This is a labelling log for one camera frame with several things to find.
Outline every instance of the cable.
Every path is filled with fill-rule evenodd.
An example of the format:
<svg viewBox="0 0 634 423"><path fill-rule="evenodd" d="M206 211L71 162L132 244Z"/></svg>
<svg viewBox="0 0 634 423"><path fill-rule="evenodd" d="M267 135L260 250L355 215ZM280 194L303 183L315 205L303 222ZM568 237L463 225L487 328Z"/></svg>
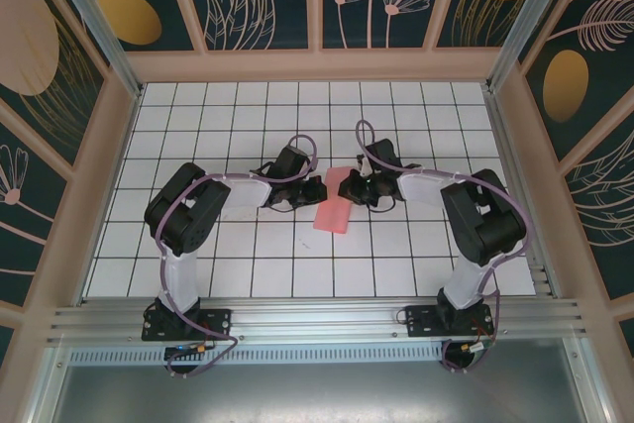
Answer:
<svg viewBox="0 0 634 423"><path fill-rule="evenodd" d="M433 168L405 168L405 167L397 167L392 165L391 163L387 163L384 162L383 160L377 158L376 156L374 156L370 151L368 151L368 149L366 148L366 144L364 139L362 138L362 126L367 126L370 133L371 133L371 140L374 142L375 139L375 135L374 135L374 128L372 127L372 124L370 124L369 121L366 121L365 119L361 119L358 123L357 126L355 126L355 133L357 135L357 142L359 143L359 146L361 146L362 151L364 152L364 154L366 155L366 157L368 159L373 160L374 162L376 162L377 164L389 168L391 170L395 170L397 172L403 172L403 173L423 173L423 174L427 174L427 175L431 175L431 176L436 176L436 177L440 177L440 178L450 178L452 180L465 180L468 182L472 182L476 185L479 185L480 187L484 187L487 188L488 190L490 190L491 192L497 194L498 196L500 196L501 198L503 198L504 200L506 200L510 206L512 206L515 211L517 212L517 214L521 217L522 221L524 222L524 226L526 227L526 239L523 242L522 247L514 252L511 253L510 255L502 255L501 257L499 257L497 260L495 260L492 265L489 267L488 271L484 274L484 277L482 278L482 281L479 284L479 287L477 288L477 292L482 293L484 291L484 287L486 286L486 283L488 282L488 280L490 279L491 275L495 272L495 269L500 266L503 263L508 262L509 260L512 260L516 257L519 257L521 254L523 254L529 247L530 244L533 241L533 237L535 236L535 227L533 225L533 221L531 220L530 216L528 215L528 213L526 213L524 211L524 209L521 207L521 205L511 196L509 196L504 190L501 190L499 188L497 188L494 185L491 185L490 183L481 180L477 177L471 177L470 175L464 175L461 173L451 173L451 172L445 172L443 170L436 170Z"/></svg>
<svg viewBox="0 0 634 423"><path fill-rule="evenodd" d="M480 282L478 288L477 288L477 292L482 294L482 292L484 291L484 287L486 286L486 283L488 282L488 280L490 279L490 277L495 273L495 269L498 268L501 264L506 263L516 257L519 257L522 253L524 253L529 247L530 244L533 241L533 237L535 236L535 226L533 224L533 221L531 220L530 216L528 215L528 213L526 213L524 211L524 209L521 207L521 205L514 199L512 198L510 195L508 195L504 190L501 190L499 188L497 188L494 185L491 185L490 183L481 180L479 178L476 177L472 177L470 175L464 175L461 173L450 173L450 172L445 172L443 170L436 170L436 169L430 169L430 168L418 168L418 169L411 169L411 168L405 168L405 167L397 167L394 166L390 163L387 163L379 158L377 158L376 156L374 156L370 151L368 151L368 149L366 148L366 144L365 141L362 137L363 135L363 131L362 131L362 126L367 126L370 134L371 134L371 140L372 142L375 141L375 134L374 134L374 127L372 126L372 124L369 121L366 121L365 119L361 119L357 125L355 126L355 134L357 135L357 142L359 143L359 146L361 146L362 151L364 152L364 154L366 155L366 157L368 159L373 160L374 162L376 162L377 164L389 168L391 170L397 171L397 172L403 172L403 173L424 173L427 175L431 175L431 176L436 176L436 177L440 177L440 178L451 178L452 180L465 180L468 182L472 182L476 185L479 185L480 187L484 187L487 188L488 190L490 190L491 192L497 194L498 196L500 196L501 198L503 198L504 200L506 200L506 202L508 202L508 204L510 206L512 206L515 211L517 212L517 214L521 217L522 221L524 222L524 226L526 227L526 239L524 240L522 247L516 251L515 253L511 253L510 255L502 255L501 257L499 257L497 260L495 260L491 266L488 268L488 270L486 271L486 273L484 274L484 277L482 278L482 281ZM492 294L490 294L489 296L485 296L485 297L491 297L491 296L495 296L495 324L494 324L494 329L493 329L493 336L491 338L491 340L494 342L495 338L497 337L497 326L499 323L499 305L500 305L500 292L499 289L497 288L497 283L495 284L495 292L493 292ZM447 354L447 349L449 348L449 345L452 343L452 340L449 339L448 341L446 341L443 344L443 349L442 349L442 353L441 353L441 364L442 366L449 370L449 371L455 371L455 370L462 370L463 372L467 372L466 369L461 369L458 366L452 364L451 362L449 362L445 355ZM485 356L488 354L488 351L484 352L484 355L482 355L482 357L480 357L480 359L472 365L472 369L478 365L480 365L480 363L484 360Z"/></svg>
<svg viewBox="0 0 634 423"><path fill-rule="evenodd" d="M295 139L306 139L308 140L308 142L311 144L313 148L313 155L310 160L310 163L308 164L308 167L306 167L301 172L289 178L268 178L268 177L262 177L260 175L255 175L252 172L250 173L210 173L197 180L194 180L194 182L192 182L191 185L185 188L180 193L180 195L178 195L178 197L171 203L171 205L169 205L169 207L167 208L167 211L165 212L163 217L160 219L160 222L158 223L158 227L157 227L157 232L155 233L155 242L158 246L158 249L160 250L160 286L165 295L165 298L167 299L167 302L169 303L169 306L171 307L171 310L180 318L181 321L183 321L189 327L196 329L199 332L202 332L207 338L212 337L218 340L232 342L232 344L227 349L225 349L220 354L218 354L218 356L212 359L209 363L205 364L204 366L199 366L189 373L176 373L171 367L171 364L174 360L174 356L172 356L169 359L169 361L167 361L167 369L169 370L172 377L188 378L189 376L200 375L201 373L211 369L218 361L220 361L223 357L225 357L225 355L227 355L232 350L234 350L234 348L238 345L238 339L236 339L233 336L221 334L219 332L215 332L210 329L205 329L204 327L199 326L197 323L193 322L191 319L185 316L180 311L180 309L178 309L178 307L176 306L176 303L174 302L173 298L171 297L171 293L169 292L169 288L167 287L167 278L165 275L165 268L166 268L165 264L167 262L167 247L160 239L162 235L162 231L165 228L165 224L167 223L167 220L169 220L169 217L171 217L171 214L174 212L174 210L178 207L178 205L180 205L180 203L184 200L184 198L192 192L192 190L194 190L199 185L205 182L208 182L210 180L216 180L216 179L223 180L227 178L230 178L230 179L231 178L250 178L253 180L261 180L262 182L269 182L269 183L286 183L286 182L291 182L293 180L297 180L298 178L305 177L306 175L308 175L308 173L310 173L311 170L314 170L317 168L317 145L315 144L315 141L313 141L312 138L310 138L309 136L306 136L305 134L297 134L293 136L292 138L290 138L290 140L288 140L288 143L289 144L292 143Z"/></svg>
<svg viewBox="0 0 634 423"><path fill-rule="evenodd" d="M294 212L295 209L294 208L289 208L288 210L279 210L278 208L275 208L271 205L268 205L268 207L270 210L272 210L273 212L277 212L277 213L289 213L289 212Z"/></svg>
<svg viewBox="0 0 634 423"><path fill-rule="evenodd" d="M488 297L492 297L495 296L495 320L493 323L493 335L490 336L490 340L492 341L493 344L495 344L496 340L497 340L497 328L499 326L499 306L500 306L500 299L501 299L501 295L499 292L499 288L497 288L497 284L495 285L495 291L492 292L490 295L485 296L486 298ZM453 341L451 339L445 341L443 343L443 348L441 351L441 360L440 363L441 365L447 369L448 371L461 371L462 373L467 373L467 369L462 369L460 367L458 367L457 365L449 362L447 360L447 349L449 348L449 345L452 343ZM484 359L486 358L486 356L488 355L488 351L490 350L490 348L486 349L484 351L484 354L482 354L482 357L479 358L479 360L477 360L477 362L475 362L475 364L472 364L469 368L469 371L473 371L477 366L480 366L482 364L482 362L484 361Z"/></svg>
<svg viewBox="0 0 634 423"><path fill-rule="evenodd" d="M370 205L367 204L368 206L368 210L370 211L370 213L387 213L387 212L391 212L395 207L396 207L396 199L394 197L390 197L392 199L392 206L389 207L386 210L372 210L370 208Z"/></svg>

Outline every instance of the black mounting bracket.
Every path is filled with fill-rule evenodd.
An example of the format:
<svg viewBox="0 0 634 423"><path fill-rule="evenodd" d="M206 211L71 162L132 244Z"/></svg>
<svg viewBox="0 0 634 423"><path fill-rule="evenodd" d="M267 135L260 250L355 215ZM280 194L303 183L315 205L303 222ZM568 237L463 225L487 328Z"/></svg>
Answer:
<svg viewBox="0 0 634 423"><path fill-rule="evenodd" d="M368 152L385 163L395 167L403 167L401 159L394 152L394 144L390 139L381 139L366 147ZM401 172L380 165L368 158L372 173L361 175L359 170L353 169L339 185L339 196L346 198L355 205L378 206L380 197L392 197L394 200L403 201L398 189L397 179ZM409 164L406 168L420 166L416 163Z"/></svg>
<svg viewBox="0 0 634 423"><path fill-rule="evenodd" d="M288 145L281 150L275 162L267 162L251 172L267 178L289 178L299 174L309 163L307 154ZM326 185L322 183L319 175L298 178L292 182L272 183L270 188L270 194L263 207L270 207L286 200L294 210L321 203L328 198Z"/></svg>
<svg viewBox="0 0 634 423"><path fill-rule="evenodd" d="M398 322L407 327L408 337L475 337L478 325L487 334L493 334L491 310L486 304L473 306L469 314L456 319L449 328L441 319L438 306L435 304L407 306L399 314Z"/></svg>
<svg viewBox="0 0 634 423"><path fill-rule="evenodd" d="M199 326L220 334L229 335L231 331L231 309L192 308L185 313ZM141 340L144 342L192 342L204 341L205 335L187 326L174 313L157 304L157 309L144 313Z"/></svg>

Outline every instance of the metal plate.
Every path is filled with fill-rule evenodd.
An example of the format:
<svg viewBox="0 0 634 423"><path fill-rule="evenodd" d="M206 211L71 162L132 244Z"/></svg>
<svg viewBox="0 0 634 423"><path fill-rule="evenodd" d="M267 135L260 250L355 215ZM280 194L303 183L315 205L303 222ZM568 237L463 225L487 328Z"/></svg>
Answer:
<svg viewBox="0 0 634 423"><path fill-rule="evenodd" d="M209 330L228 336L231 329L231 310L201 309L197 324L203 327L206 325ZM185 336L182 329L164 326L160 319L160 311L153 310L146 313L141 340L145 342L192 342L205 340L205 335L194 329Z"/></svg>
<svg viewBox="0 0 634 423"><path fill-rule="evenodd" d="M436 312L436 306L407 306L404 316L409 337L454 337L477 336L477 325L481 326L489 335L493 334L493 320L491 310L483 304L474 309L462 320L458 320L451 330L445 329Z"/></svg>

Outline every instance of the grid line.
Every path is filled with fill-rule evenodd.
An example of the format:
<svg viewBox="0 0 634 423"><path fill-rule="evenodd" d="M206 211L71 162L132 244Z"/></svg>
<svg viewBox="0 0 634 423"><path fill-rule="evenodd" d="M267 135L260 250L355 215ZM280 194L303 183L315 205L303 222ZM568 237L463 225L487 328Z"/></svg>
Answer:
<svg viewBox="0 0 634 423"><path fill-rule="evenodd" d="M396 145L400 151L400 143L398 142L398 124L396 123L396 107L394 106L394 92L392 90L392 83L389 83L389 94L392 97L392 114L394 115L394 131L396 132ZM425 108L425 98L423 97L423 108ZM409 253L411 255L412 263L412 278L414 279L414 293L418 295L418 284L416 283L416 267L414 266L414 247L412 246L412 231L409 228L409 211L407 210L407 204L403 202L403 209L405 210L405 222L407 222L407 241L409 243Z"/></svg>
<svg viewBox="0 0 634 423"><path fill-rule="evenodd" d="M364 119L364 93L361 87L361 82L359 82L359 95L361 96L361 119ZM362 138L364 139L364 144L366 143L366 126L363 124L362 127ZM372 214L370 208L368 207L368 227L370 228L370 253L372 258L372 283L374 286L374 296L376 296L376 269L374 268L374 239L372 236Z"/></svg>
<svg viewBox="0 0 634 423"><path fill-rule="evenodd" d="M118 273L118 275L121 275L122 279L125 280L126 286L123 285L124 282L118 281L118 284L112 286L113 292L115 292L115 294L112 295L125 296L129 295L132 290L135 291L135 294L139 294L138 284L140 284L140 276L137 275L137 273L145 272L148 269L143 266L137 266L137 264L149 263L148 260L154 259L157 253L151 250L151 243L148 241L148 237L145 236L144 232L147 232L147 226L144 225L143 217L139 216L137 220L136 215L133 213L121 212L127 211L126 207L128 203L138 203L138 201L135 202L134 200L136 194L147 194L149 195L149 200L151 200L152 196L156 195L159 191L159 186L162 185L159 183L159 180L162 181L162 178L166 176L166 172L178 166L180 161L191 161L192 158L194 161L205 162L207 160L207 162L201 164L201 166L206 168L209 172L215 170L222 172L224 170L226 173L229 172L230 169L234 170L236 164L238 164L238 168L240 168L241 163L244 164L244 168L253 168L252 165L262 164L265 160L270 160L264 156L274 156L275 149L283 147L283 145L286 144L287 138L285 138L285 134L291 136L303 132L309 136L313 135L318 146L321 146L318 151L318 158L322 160L322 164L326 164L326 161L329 162L328 166L325 168L322 167L325 171L334 165L356 167L356 153L360 154L361 150L355 140L353 121L356 121L355 115L357 114L357 109L355 108L358 108L361 118L368 118L372 122L376 122L376 139L390 138L404 161L422 159L426 162L427 160L432 160L433 165L438 166L439 164L443 164L442 159L459 158L465 160L468 165L463 166L459 164L457 168L470 171L473 159L499 160L499 155L494 154L495 150L488 138L492 128L490 126L488 129L486 128L487 124L490 124L489 121L486 121L488 120L486 106L476 104L477 99L475 95L473 106L477 106L477 109L470 111L466 109L469 105L458 104L454 87L453 85L451 86L453 110L456 111L456 115L458 116L457 122L456 118L453 117L453 113L450 115L451 103L442 105L445 110L434 110L437 106L432 104L430 98L425 95L425 88L427 86L423 87L419 82L413 83L417 84L417 86L413 87L411 84L403 86L400 83L390 82L384 82L381 85L372 85L365 82L361 84L360 82L354 81L349 82L345 86L338 85L338 89L335 90L334 85L330 82L318 82L308 85L299 82L296 89L290 87L280 88L279 91L287 91L286 96L275 96L274 101L270 102L272 98L271 95L273 94L272 84L262 81L257 91L258 98L262 99L262 104L240 104L241 109L238 109L237 106L242 83L235 83L232 85L232 88L227 86L226 89L218 89L219 94L222 94L221 101L216 101L211 98L207 99L207 95L213 92L213 88L216 87L213 83L207 83L204 87L204 104L202 106L199 104L190 106L200 106L200 116L195 118L193 109L181 110L186 114L188 119L173 117L178 114L178 108L186 107L186 105L173 104L180 84L175 84L173 89L160 87L152 89L150 85L151 102L161 102L162 106L158 104L142 104L139 114L134 119L135 127L133 128L131 141L134 139L135 134L137 135L137 140L134 143L134 149L131 149L131 143L128 144L124 167L115 181L115 190L112 193L111 203L108 205L105 216L106 226L104 227L103 236L101 236L99 240L94 258L95 263L90 272L86 292L90 293L90 290L94 287L94 292L90 295L102 295L101 293L104 292L104 289L107 290L108 284L107 282L104 284L102 280L97 281L97 279L104 279L105 276L105 279L112 280L113 273ZM196 89L200 92L203 89L202 85L197 86ZM316 95L323 96L323 99L319 99L320 104L302 104L300 101L300 91L302 90L303 93L301 94L303 94L304 102L315 99L316 96L311 96L312 92ZM447 100L449 100L448 94L450 86L445 85L441 87L440 90L446 92ZM275 94L283 94L283 92L275 91ZM434 92L435 89L433 88L430 94L434 94ZM335 94L340 94L341 96L338 96L338 98L341 98L341 100L334 98L333 95ZM381 98L379 100L380 104L374 104L374 102L378 102L376 101L379 97L377 95ZM413 104L412 100L417 95L419 104ZM284 101L286 97L288 101L293 104L277 104L279 101ZM256 96L253 96L253 99L249 101L253 103L255 100ZM340 104L346 101L349 101L350 104ZM264 108L264 119L262 109L256 110L255 108L247 108L245 110L245 106ZM290 118L288 114L286 114L286 110L278 106L294 108L287 110L288 114L296 115L294 130L293 122L289 121ZM302 115L302 117L303 115L308 116L301 120L300 115ZM342 121L339 121L338 118L340 116L338 115L341 115ZM430 115L433 124L429 123ZM162 123L165 121L165 117L166 122L164 127L156 126L158 119L160 119ZM400 124L396 122L397 117L400 118ZM416 126L420 123L422 127L424 121L426 123L424 129L416 127L414 123L409 123L410 118L417 121ZM197 129L195 124L196 119L198 120ZM179 129L170 129L170 122L173 125L177 125ZM237 129L237 127L241 125L248 126L251 129ZM184 129L188 126L191 126L191 130ZM363 132L365 139L368 140L366 137L366 129L367 128L364 128ZM443 142L442 133L436 133L437 143L435 147L431 139L432 131L461 131L460 136L456 133L453 133L452 136L456 136L456 141L459 141L459 138L462 137L461 147L464 147L465 150L463 152L460 151L459 154L454 153L453 151L456 149L455 146L457 144L452 143L451 140ZM470 131L489 131L489 133L479 133L479 135L470 137L468 134ZM416 144L419 140L422 141L424 139L422 137L419 138L417 133L428 135L430 141L429 146L424 142L421 143L421 146L424 147L424 153L421 154L418 153L416 148L412 148L409 144L411 140ZM471 150L467 147L467 137L470 137ZM407 150L408 147L409 151L401 155L400 152L403 149ZM250 149L252 148L255 148L255 150L260 149L261 153L259 155L257 155L257 153L250 154ZM325 152L328 148L330 148L329 154ZM138 162L137 165L135 160L145 160L147 163ZM224 163L224 166L222 166L222 168L215 168L216 163L218 165ZM126 166L127 173L124 175L123 172ZM115 201L117 201L117 208L114 208ZM291 256L292 262L291 265L285 264L283 266L283 274L280 276L283 276L284 285L283 287L277 288L279 291L283 290L285 297L294 297L298 294L303 295L305 292L310 292L311 288L306 286L307 283L312 285L313 281L310 279L313 278L317 279L315 281L318 286L316 290L317 293L321 295L344 297L355 295L355 293L362 293L357 294L357 296L377 296L386 294L386 292L392 295L394 292L393 289L402 289L402 292L407 294L415 291L416 295L427 295L427 293L431 292L428 276L432 276L433 278L433 276L440 276L442 272L446 273L448 271L448 264L451 264L452 267L455 266L455 258L453 257L455 249L452 249L452 240L450 237L452 232L445 213L442 215L438 213L426 214L424 207L415 208L413 203L405 204L403 208L403 212L400 211L399 207L397 214L387 215L383 219L383 216L372 216L365 207L354 206L351 212L350 222L356 225L353 225L352 233L349 232L348 236L340 235L337 237L337 240L335 240L334 234L331 234L328 239L320 239L318 235L315 235L316 241L314 245L311 245L310 242L306 242L312 247L312 249L308 249L312 250L308 253L299 253L299 248L296 246L295 240L300 237L300 230L304 228L306 231L309 230L309 225L307 224L314 220L314 218L311 218L312 211L305 213L307 210L300 209L299 211L293 211L292 215L287 213L285 217L261 213L260 210L256 213L255 217L251 214L244 217L232 213L225 214L226 219L221 216L218 220L216 237L211 239L213 242L206 244L205 250L199 253L199 255L205 255L204 257L200 257L202 260L210 260L212 262L210 273L209 269L205 268L206 273L209 273L205 277L205 279L209 279L209 282L205 282L205 285L207 285L207 295L212 295L212 289L216 294L234 295L234 291L219 286L220 282L216 282L217 289L214 288L214 279L217 281L223 279L223 282L225 282L225 279L228 279L227 282L230 283L231 289L235 289L235 292L239 295L253 296L254 290L256 291L256 295L260 295L261 290L264 289L264 281L261 279L263 279L263 275L267 275L267 271L259 269L258 274L256 274L256 261L261 262L258 263L258 265L266 266L267 264L275 264L274 261L276 260L286 260L288 258L286 255ZM292 244L290 245L286 242L283 243L284 246L282 246L282 248L287 251L278 250L276 246L262 247L264 243L258 246L258 228L260 224L289 224L291 221L293 223L292 232L290 232L289 225L281 227L286 230L285 238L279 238L280 240L292 240ZM427 223L428 225L414 225L416 223ZM441 223L444 227L447 245L444 245L441 238ZM120 240L122 244L115 241L114 238L116 236L112 234L109 240L105 240L105 233L111 224L116 225L114 233L121 235ZM229 226L230 229L236 227L236 230L240 230L242 227L239 224L244 225L245 229L249 230L249 237L254 240L253 255L251 255L251 249L248 249L246 252L242 250L243 257L238 257L237 254L233 253L234 248L231 248L231 246L227 247L226 243L220 242L221 238L224 240L224 238L227 237L226 234L224 238L220 237L220 232L222 232L223 227ZM123 230L130 228L131 230L134 229L136 233L138 227L141 227L141 236L138 239L132 238L126 241ZM432 232L429 237L438 238L429 238L427 237L428 234L414 237L412 236L412 231L415 230L415 227L425 227ZM363 228L363 235L354 233L355 229L361 228ZM370 232L370 236L367 238L366 229ZM313 232L311 230L311 233L318 234L327 232ZM403 233L407 233L407 241L405 241L405 237L402 236ZM390 245L391 237L398 240L398 247L392 247ZM339 247L337 250L335 248L335 242L337 242L337 246ZM257 250L261 251L262 256L257 255ZM110 263L103 262L103 260L106 259L124 262L120 262L120 265L110 268L115 269L114 271L109 271L107 268ZM409 270L409 266L405 265L406 262L403 259L411 260L411 271ZM424 263L426 259L437 261L432 264L424 264L423 267L419 268L421 260ZM304 265L299 266L300 262L297 260L303 260ZM311 264L312 262L310 260L316 260L316 262L314 262L315 266ZM321 267L324 264L318 263L323 263L325 260L330 260L329 270L325 271L331 272L332 275L330 277L321 275L320 272L324 271L317 270L324 270L324 268ZM224 268L220 267L217 269L217 263L219 261L227 262L223 264L223 266L225 266ZM372 272L371 283L370 267L368 266L370 261ZM397 277L391 276L391 271L388 271L390 267L386 268L386 266L390 266L390 261L398 261L398 267L396 269L398 269L399 272L394 273L397 274ZM345 269L341 269L341 266L348 264L352 264L354 269L358 271L352 272L350 268L347 268L349 272L346 272ZM282 272L281 268L276 267L275 269L277 272ZM515 271L510 271L504 277L505 286L509 286L509 278L511 280L514 278L513 273L515 273ZM137 281L135 282L135 287L132 288L133 280L136 275ZM287 288L286 283L289 279L290 287ZM398 282L402 283L401 287L394 287L395 279L400 279ZM152 286L142 286L143 292L148 292Z"/></svg>
<svg viewBox="0 0 634 423"><path fill-rule="evenodd" d="M155 179L152 182L153 188L154 185L157 181L157 176L159 175L159 165L160 165L160 158L162 156L162 149L165 146L165 140L167 139L167 127L169 125L169 119L171 118L171 111L173 109L173 104L174 104L174 99L176 97L176 91L178 90L178 85L176 84L176 87L174 88L174 94L171 97L171 106L169 107L169 115L167 116L167 124L165 124L165 131L163 132L163 136L162 136L162 143L160 144L160 152L158 153L158 162L157 162L157 168L155 170ZM150 197L148 198L148 204L150 205L150 202L152 201L152 194L150 194ZM143 241L143 230L144 230L144 225L141 226L141 234L139 236L139 242L137 243L137 252L135 255L135 262L132 265L132 272L130 273L130 282L128 283L128 290L126 291L126 296L130 295L130 289L132 287L132 280L135 277L135 270L137 269L137 261L139 260L139 250L141 249L141 242Z"/></svg>
<svg viewBox="0 0 634 423"><path fill-rule="evenodd" d="M263 123L263 131L262 131L262 146L260 148L260 163L264 162L264 142L266 141L266 110L268 109L268 89L270 88L270 82L266 83L266 97L264 100L264 123ZM255 234L254 234L254 261L253 261L253 266L251 268L251 291L249 293L249 295L251 297L254 296L254 280L256 278L256 256L258 255L258 218L260 216L260 210L256 211L256 229L255 229Z"/></svg>

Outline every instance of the metal rail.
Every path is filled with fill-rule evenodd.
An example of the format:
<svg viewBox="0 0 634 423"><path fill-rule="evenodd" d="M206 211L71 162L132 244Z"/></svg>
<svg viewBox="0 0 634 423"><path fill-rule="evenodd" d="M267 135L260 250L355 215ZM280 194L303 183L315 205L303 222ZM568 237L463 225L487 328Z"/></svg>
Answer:
<svg viewBox="0 0 634 423"><path fill-rule="evenodd" d="M95 299L56 311L51 347L147 346L141 340L144 299ZM396 314L434 298L399 299L203 299L203 308L233 310L232 335L241 344L411 342ZM570 299L502 297L500 339L580 337L584 327ZM428 338L440 341L443 338Z"/></svg>

